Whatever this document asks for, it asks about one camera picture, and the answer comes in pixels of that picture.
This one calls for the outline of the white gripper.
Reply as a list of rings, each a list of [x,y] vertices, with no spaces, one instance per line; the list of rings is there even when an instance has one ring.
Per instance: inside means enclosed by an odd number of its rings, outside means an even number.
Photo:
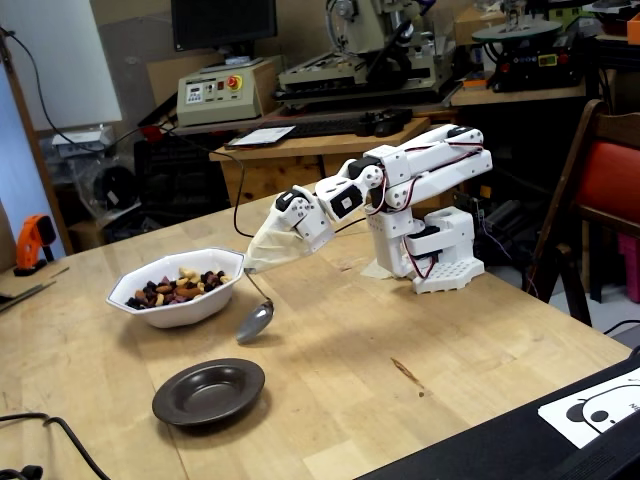
[[[305,188],[281,193],[275,200],[275,212],[269,213],[249,244],[244,261],[249,271],[264,272],[297,261],[334,237],[329,217]]]

